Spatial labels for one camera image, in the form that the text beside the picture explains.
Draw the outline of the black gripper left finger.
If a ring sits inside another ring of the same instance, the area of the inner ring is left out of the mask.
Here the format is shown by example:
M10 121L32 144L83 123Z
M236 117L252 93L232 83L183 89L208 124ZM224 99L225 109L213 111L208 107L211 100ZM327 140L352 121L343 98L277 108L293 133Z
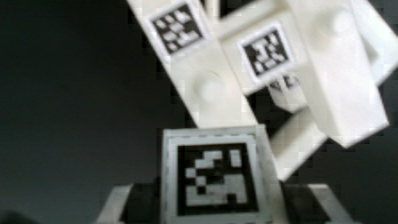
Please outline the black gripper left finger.
M154 183L133 183L112 188L94 224L158 224Z

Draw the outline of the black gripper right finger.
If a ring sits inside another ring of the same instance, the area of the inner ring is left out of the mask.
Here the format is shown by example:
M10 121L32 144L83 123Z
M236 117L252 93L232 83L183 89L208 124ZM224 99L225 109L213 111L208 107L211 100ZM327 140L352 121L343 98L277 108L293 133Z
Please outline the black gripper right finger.
M327 184L286 184L282 192L291 224L362 224L353 220Z

